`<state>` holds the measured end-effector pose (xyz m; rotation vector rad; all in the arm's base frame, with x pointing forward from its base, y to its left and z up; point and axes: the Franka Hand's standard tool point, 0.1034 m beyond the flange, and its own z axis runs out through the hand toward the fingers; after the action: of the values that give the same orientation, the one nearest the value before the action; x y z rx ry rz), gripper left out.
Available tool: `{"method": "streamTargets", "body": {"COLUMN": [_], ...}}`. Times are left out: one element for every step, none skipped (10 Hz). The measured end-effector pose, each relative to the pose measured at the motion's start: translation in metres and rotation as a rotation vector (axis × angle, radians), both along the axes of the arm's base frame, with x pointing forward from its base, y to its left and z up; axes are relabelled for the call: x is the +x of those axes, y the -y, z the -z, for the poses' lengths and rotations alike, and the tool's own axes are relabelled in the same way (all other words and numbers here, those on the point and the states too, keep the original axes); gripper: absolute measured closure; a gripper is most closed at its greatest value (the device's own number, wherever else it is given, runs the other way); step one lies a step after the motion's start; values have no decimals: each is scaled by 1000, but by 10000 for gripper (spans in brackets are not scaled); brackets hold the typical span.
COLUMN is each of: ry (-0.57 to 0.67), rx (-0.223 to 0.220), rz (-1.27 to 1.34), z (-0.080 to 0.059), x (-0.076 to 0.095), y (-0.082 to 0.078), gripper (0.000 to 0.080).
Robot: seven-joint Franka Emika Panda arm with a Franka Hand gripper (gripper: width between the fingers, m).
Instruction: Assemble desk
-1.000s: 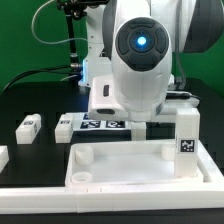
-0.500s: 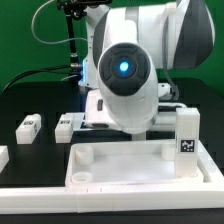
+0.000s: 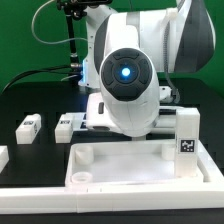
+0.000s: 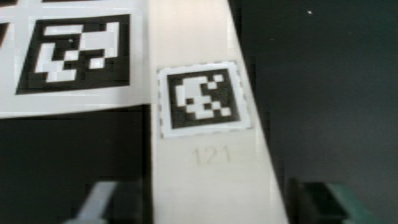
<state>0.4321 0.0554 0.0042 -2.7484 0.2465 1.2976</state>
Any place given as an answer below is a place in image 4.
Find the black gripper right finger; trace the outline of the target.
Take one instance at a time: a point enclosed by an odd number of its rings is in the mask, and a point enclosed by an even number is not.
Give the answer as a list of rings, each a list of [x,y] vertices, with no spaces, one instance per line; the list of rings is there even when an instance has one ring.
[[[371,224],[371,214],[346,186],[290,180],[291,224]]]

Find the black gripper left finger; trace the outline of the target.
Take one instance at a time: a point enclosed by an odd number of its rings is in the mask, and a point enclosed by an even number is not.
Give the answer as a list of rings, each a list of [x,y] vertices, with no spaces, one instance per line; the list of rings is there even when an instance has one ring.
[[[98,182],[62,224],[142,224],[142,182]]]

